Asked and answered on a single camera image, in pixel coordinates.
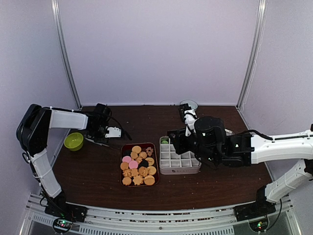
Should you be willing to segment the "white handled metal tongs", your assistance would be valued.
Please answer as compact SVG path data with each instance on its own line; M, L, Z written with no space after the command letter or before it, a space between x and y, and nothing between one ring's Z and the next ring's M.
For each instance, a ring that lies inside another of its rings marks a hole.
M98 141L94 141L92 139L89 139L87 137L84 137L85 140L91 142L91 143L94 143L96 145L99 145L99 146L104 146L104 147L109 147L110 145L108 145L107 143L101 143L101 142L98 142Z

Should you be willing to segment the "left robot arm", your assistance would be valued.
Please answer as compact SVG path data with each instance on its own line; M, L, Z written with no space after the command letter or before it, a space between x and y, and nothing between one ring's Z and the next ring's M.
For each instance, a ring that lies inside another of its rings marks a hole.
M22 118L16 137L23 149L24 160L30 165L34 178L47 200L45 213L72 222L84 222L87 208L67 203L66 194L58 183L47 154L50 129L86 130L87 139L105 145L119 138L122 130L109 126L110 108L97 104L93 111L82 112L31 104Z

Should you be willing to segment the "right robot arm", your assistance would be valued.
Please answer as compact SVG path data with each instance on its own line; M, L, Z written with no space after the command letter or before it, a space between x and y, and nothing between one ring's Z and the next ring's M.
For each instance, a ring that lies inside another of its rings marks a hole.
M217 117L201 117L185 122L185 128L167 132L177 154L188 151L206 165L242 167L276 160L297 159L297 163L276 181L259 188L255 202L235 206L237 221L266 216L276 211L280 199L313 179L313 130L267 136L246 130L228 136Z

